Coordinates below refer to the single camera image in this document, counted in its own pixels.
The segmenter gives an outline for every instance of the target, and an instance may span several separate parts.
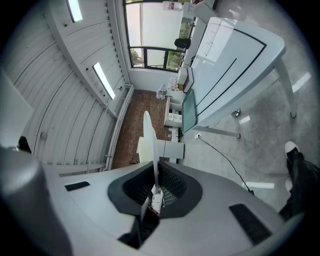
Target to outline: black power cord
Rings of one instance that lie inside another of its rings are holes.
[[[230,162],[230,160],[224,155],[222,154],[218,149],[216,149],[214,146],[210,145],[208,142],[204,141],[203,139],[200,138],[200,135],[198,135],[198,138],[200,141],[203,141],[205,144],[209,145],[211,148],[213,148],[214,150],[216,150],[217,152],[219,152],[225,159],[228,160],[228,162],[230,163],[230,165],[232,165],[234,171],[236,172],[236,174],[238,174],[241,178],[241,180],[243,181],[244,185],[246,186],[246,188],[248,189],[248,192],[250,192],[251,194],[255,194],[253,190],[250,190],[249,187],[247,186],[247,184],[245,183],[244,179],[241,177],[241,175],[237,172],[236,168],[234,167],[234,165]]]

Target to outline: person's leg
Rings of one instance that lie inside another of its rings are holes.
[[[291,205],[292,214],[296,215],[318,203],[320,169],[313,163],[306,161],[297,145],[292,141],[285,144],[285,153],[292,181],[291,197],[288,204]]]

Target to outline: black pants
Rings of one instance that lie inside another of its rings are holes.
[[[303,154],[295,150],[289,153],[286,166],[292,180],[291,196],[279,213],[288,220],[319,204],[320,168],[306,161]]]

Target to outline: white wall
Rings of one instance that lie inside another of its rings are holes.
[[[33,155],[52,165],[105,163],[116,123],[108,108],[117,114],[126,94],[124,87],[122,92],[117,90],[124,86],[125,79],[106,1],[79,0],[83,17],[80,23],[72,23],[65,0],[55,3],[57,24],[73,42],[81,68],[88,68],[90,82],[98,89],[102,85],[92,65],[101,63],[116,94],[112,104],[101,106],[77,77],[59,48],[40,3],[29,10],[11,35],[1,65],[34,110],[23,131]],[[108,97],[103,90],[100,93]]]
[[[157,91],[162,84],[167,85],[172,76],[177,73],[147,68],[130,68],[130,81],[136,90]]]

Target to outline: table leg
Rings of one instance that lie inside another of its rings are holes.
[[[289,74],[282,58],[280,58],[280,60],[275,64],[275,69],[279,73],[279,80],[282,84],[282,88],[290,106],[291,117],[295,118],[297,115],[297,105],[294,99],[294,92],[292,90]]]
[[[237,139],[240,139],[240,137],[241,137],[240,133],[226,131],[226,130],[219,130],[219,129],[209,128],[209,127],[204,127],[204,126],[196,126],[196,127],[192,128],[192,129],[193,130],[197,130],[197,131],[201,131],[201,132],[206,132],[206,133],[220,134],[220,135],[236,137]]]

